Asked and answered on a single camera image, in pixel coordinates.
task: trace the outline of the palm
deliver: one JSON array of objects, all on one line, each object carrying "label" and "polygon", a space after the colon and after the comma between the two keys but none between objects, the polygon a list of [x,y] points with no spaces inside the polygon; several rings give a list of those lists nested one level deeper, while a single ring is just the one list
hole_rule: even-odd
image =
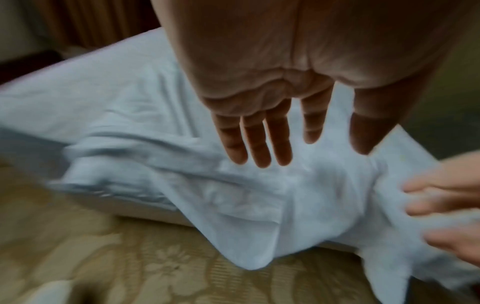
[{"label": "palm", "polygon": [[247,160],[242,121],[260,167],[271,161],[263,121],[278,162],[288,164],[291,98],[302,100],[304,138],[313,143],[334,81],[356,88],[351,140],[369,153],[416,101],[473,3],[153,0],[228,155]]}]

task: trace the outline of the floral pattern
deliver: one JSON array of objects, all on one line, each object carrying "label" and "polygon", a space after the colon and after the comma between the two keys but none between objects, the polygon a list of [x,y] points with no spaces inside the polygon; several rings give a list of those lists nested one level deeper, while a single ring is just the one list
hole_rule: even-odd
[{"label": "floral pattern", "polygon": [[[195,229],[87,210],[12,172],[0,166],[0,304],[63,279],[106,304],[377,303],[354,255],[314,248],[246,271]],[[409,302],[465,303],[421,282]]]}]

